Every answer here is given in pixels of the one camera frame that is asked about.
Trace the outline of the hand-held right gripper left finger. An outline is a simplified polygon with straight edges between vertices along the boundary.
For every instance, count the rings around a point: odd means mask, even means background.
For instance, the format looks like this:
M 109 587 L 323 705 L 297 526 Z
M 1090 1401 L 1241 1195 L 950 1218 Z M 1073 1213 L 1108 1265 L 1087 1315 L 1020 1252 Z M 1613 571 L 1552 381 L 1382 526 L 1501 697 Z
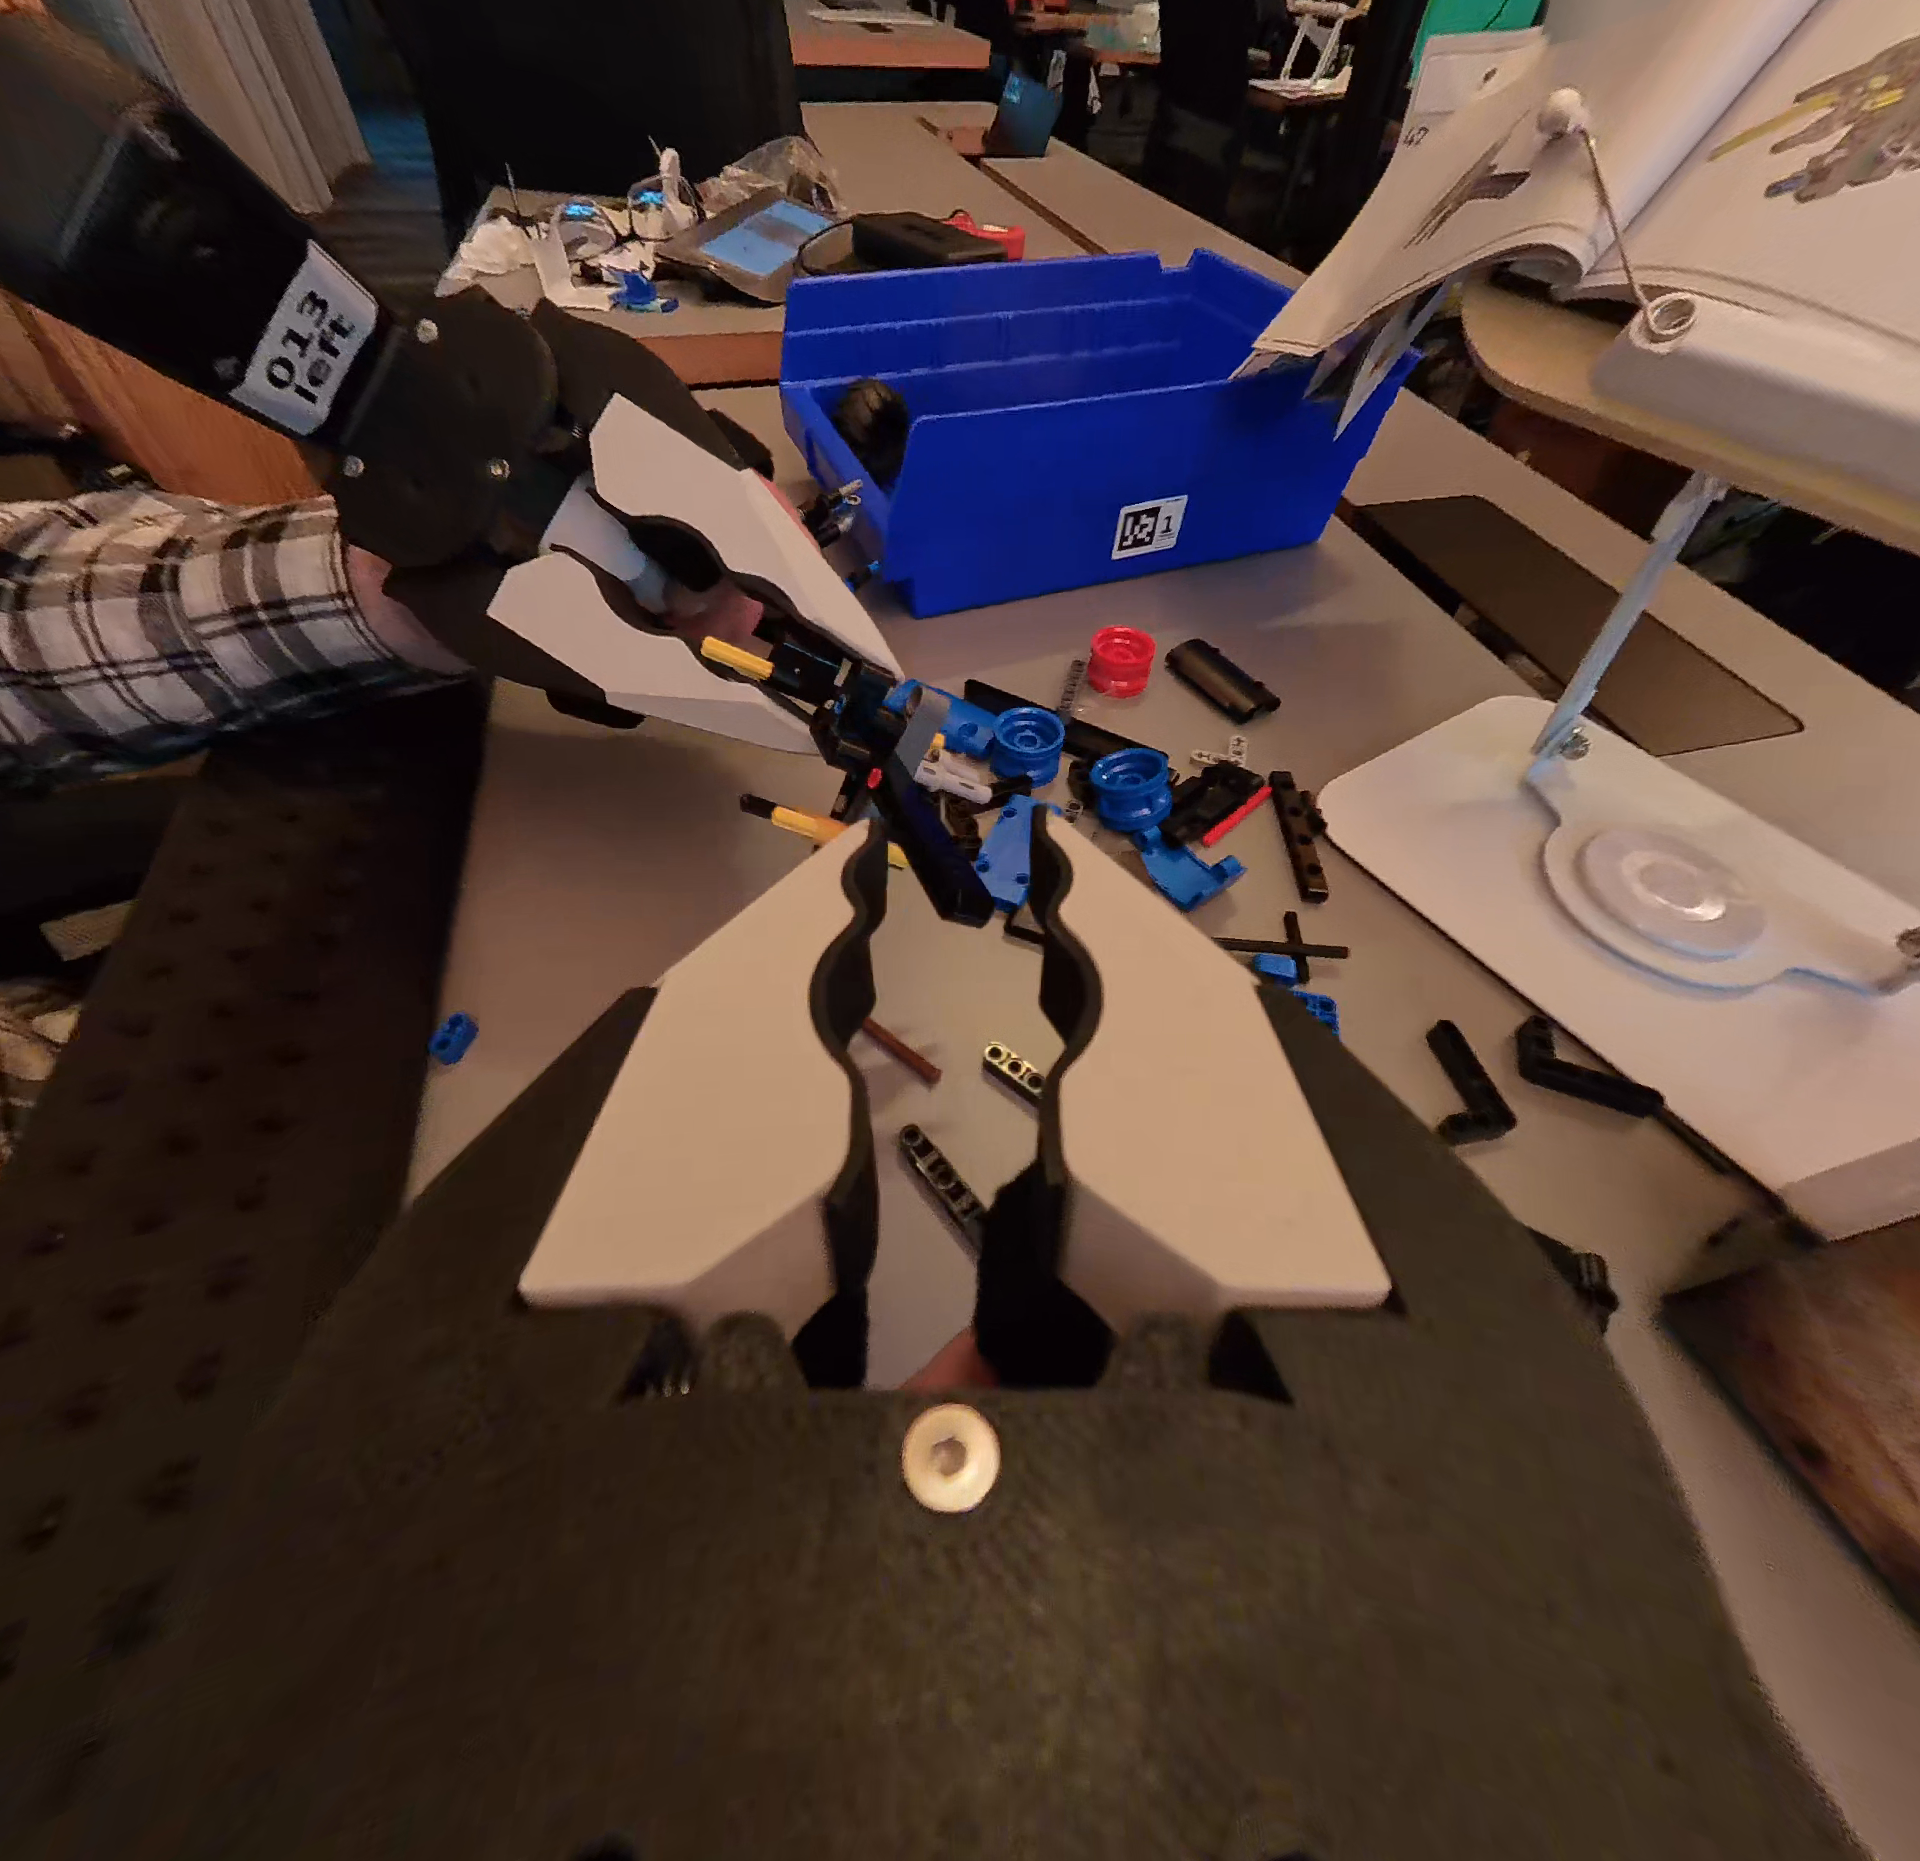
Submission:
M 852 1038 L 876 1006 L 886 847 L 852 822 L 659 977 L 524 1303 L 643 1303 L 686 1329 L 756 1315 L 811 1386 L 865 1386 L 879 1197 Z

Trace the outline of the grey desk with wooden edge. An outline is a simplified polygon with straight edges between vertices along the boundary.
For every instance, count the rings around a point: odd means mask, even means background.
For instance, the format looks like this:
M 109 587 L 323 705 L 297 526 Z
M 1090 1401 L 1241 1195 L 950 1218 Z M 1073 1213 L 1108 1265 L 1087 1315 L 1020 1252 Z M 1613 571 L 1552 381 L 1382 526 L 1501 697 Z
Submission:
M 824 156 L 853 213 L 968 213 L 980 223 L 1025 229 L 1027 258 L 1088 255 L 1071 228 L 1044 217 L 972 158 L 991 108 L 981 101 L 811 101 L 806 133 Z M 672 311 L 587 316 L 642 341 L 691 386 L 777 384 L 782 309 L 723 299 L 698 280 L 670 280 Z

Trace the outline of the white book stand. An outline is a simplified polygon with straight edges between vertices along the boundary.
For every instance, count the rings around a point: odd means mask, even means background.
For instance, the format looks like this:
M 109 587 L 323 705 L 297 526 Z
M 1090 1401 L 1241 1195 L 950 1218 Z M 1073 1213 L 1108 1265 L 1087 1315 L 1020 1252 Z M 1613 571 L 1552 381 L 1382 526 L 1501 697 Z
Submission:
M 1373 341 L 1342 420 L 1468 274 L 1351 333 Z M 1810 1227 L 1915 1216 L 1915 906 L 1589 713 L 1728 487 L 1915 506 L 1915 347 L 1635 300 L 1592 389 L 1689 472 L 1624 603 L 1559 703 L 1488 698 L 1332 781 L 1332 838 Z

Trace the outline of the black glossy toy piece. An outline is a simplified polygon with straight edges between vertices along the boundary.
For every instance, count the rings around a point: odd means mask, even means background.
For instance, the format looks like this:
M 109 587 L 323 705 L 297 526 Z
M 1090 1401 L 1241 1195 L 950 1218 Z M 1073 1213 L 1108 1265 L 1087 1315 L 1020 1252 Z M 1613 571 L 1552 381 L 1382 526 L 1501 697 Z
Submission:
M 1281 707 L 1277 691 L 1208 639 L 1190 638 L 1172 646 L 1163 667 L 1235 724 L 1260 721 Z

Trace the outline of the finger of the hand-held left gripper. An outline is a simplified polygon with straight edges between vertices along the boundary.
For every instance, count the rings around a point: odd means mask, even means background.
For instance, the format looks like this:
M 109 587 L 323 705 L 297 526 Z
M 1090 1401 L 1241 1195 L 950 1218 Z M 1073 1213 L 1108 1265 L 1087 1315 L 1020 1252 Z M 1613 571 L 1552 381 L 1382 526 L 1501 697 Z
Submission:
M 686 587 L 729 578 L 835 648 L 902 672 L 869 611 L 765 477 L 620 394 L 595 418 L 588 456 L 597 503 Z
M 756 685 L 703 661 L 698 646 L 659 617 L 663 584 L 677 578 L 643 548 L 592 552 L 550 546 L 505 571 L 488 600 L 488 633 L 505 634 L 520 676 L 540 665 L 555 676 L 552 697 L 595 715 L 661 718 L 716 738 L 778 752 L 811 752 L 802 721 Z M 787 612 L 745 646 L 770 653 L 780 642 L 818 638 Z

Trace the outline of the black orange toy chassis assembly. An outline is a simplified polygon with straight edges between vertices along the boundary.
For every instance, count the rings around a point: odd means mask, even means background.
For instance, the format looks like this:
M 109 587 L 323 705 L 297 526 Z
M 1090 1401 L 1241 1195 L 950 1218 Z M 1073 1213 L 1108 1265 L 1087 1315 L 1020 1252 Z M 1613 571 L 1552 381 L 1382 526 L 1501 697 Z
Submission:
M 981 927 L 993 917 L 993 896 L 916 778 L 941 736 L 947 697 L 910 688 L 852 650 L 830 653 L 823 634 L 787 639 L 770 653 L 710 634 L 698 653 L 802 721 L 814 749 L 841 776 L 832 816 L 879 821 L 942 920 Z

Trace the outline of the blue angled toy beam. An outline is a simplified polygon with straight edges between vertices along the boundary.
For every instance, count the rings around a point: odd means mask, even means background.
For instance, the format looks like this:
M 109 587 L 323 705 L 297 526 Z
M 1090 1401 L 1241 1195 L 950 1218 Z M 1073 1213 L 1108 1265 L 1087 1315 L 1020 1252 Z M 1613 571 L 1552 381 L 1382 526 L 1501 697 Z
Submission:
M 1257 953 L 1249 958 L 1249 972 L 1258 975 L 1262 984 L 1271 984 L 1293 997 L 1334 1038 L 1340 1035 L 1338 1004 L 1330 995 L 1304 986 L 1307 969 L 1302 958 Z

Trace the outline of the person's left hand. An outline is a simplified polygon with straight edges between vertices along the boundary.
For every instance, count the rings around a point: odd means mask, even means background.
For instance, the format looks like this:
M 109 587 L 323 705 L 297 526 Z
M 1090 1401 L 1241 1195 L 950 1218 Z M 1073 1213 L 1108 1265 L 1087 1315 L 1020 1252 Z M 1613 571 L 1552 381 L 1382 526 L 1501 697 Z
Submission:
M 780 617 L 780 602 L 758 598 L 729 576 L 719 576 L 708 587 L 670 578 L 663 584 L 659 617 L 672 634 L 695 648 L 708 639 L 745 646 L 761 638 L 764 623 Z

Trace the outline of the truck print toy set box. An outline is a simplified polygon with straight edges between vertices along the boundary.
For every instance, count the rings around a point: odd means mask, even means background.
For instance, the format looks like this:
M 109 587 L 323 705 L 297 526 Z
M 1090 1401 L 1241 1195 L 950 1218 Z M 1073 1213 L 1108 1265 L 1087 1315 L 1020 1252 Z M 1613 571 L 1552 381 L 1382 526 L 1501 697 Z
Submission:
M 1661 1300 L 1669 1337 L 1917 1620 L 1917 1218 Z

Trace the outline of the safety glasses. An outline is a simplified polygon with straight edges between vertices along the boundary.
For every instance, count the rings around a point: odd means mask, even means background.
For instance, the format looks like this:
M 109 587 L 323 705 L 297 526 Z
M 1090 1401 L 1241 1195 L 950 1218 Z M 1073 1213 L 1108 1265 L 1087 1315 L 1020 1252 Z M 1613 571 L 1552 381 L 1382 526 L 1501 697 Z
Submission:
M 622 198 L 567 196 L 549 213 L 547 225 L 576 269 L 604 261 L 618 269 L 651 269 L 659 244 L 695 228 L 698 219 L 698 198 L 656 177 Z

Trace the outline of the wooden post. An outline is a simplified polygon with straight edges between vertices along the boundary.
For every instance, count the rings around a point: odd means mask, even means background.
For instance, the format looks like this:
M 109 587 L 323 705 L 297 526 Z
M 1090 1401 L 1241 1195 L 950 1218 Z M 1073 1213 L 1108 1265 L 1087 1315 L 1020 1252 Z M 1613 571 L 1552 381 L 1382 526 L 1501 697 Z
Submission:
M 77 427 L 179 496 L 285 505 L 321 492 L 282 435 L 12 293 L 2 299 L 2 418 L 40 434 Z

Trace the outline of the black toy tire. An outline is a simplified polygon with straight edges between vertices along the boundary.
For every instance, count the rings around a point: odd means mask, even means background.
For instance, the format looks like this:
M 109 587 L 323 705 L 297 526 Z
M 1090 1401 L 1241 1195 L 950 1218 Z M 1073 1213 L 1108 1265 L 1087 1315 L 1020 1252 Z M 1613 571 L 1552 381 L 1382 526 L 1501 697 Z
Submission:
M 872 483 L 880 489 L 893 489 L 905 464 L 911 427 L 911 412 L 899 386 L 876 375 L 855 378 L 835 397 L 832 423 Z

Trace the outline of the instruction booklet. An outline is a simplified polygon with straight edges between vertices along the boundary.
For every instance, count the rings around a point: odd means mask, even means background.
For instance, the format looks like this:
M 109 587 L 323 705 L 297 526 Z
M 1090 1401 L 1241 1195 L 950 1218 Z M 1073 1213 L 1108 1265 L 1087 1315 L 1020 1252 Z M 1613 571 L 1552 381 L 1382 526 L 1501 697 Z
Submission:
M 1549 0 L 1509 73 L 1409 116 L 1247 365 L 1474 269 L 1914 350 L 1915 33 L 1917 0 Z

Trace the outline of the blue curved toy panel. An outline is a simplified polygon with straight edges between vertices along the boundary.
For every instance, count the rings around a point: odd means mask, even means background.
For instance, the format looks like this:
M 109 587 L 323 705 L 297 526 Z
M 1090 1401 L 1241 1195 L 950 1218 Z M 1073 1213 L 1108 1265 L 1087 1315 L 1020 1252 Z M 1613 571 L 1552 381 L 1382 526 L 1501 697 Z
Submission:
M 890 715 L 907 721 L 918 715 L 925 697 L 932 694 L 941 703 L 941 749 L 957 752 L 972 760 L 984 760 L 996 745 L 996 715 L 989 707 L 976 705 L 967 697 L 948 694 L 941 688 L 928 688 L 922 679 L 901 681 L 883 702 Z
M 1188 843 L 1165 841 L 1157 825 L 1141 828 L 1127 838 L 1140 853 L 1148 885 L 1179 913 L 1192 913 L 1208 905 L 1245 874 L 1238 859 L 1225 857 L 1219 862 L 1208 862 Z

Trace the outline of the black blue toy frame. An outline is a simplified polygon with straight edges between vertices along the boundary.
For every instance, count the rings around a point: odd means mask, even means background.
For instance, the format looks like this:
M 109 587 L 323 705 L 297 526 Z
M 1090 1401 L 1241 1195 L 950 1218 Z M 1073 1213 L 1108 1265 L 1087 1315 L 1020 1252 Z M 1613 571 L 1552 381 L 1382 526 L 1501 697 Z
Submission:
M 890 505 L 891 492 L 872 477 L 821 487 L 802 505 L 802 526 L 853 592 L 883 578 Z

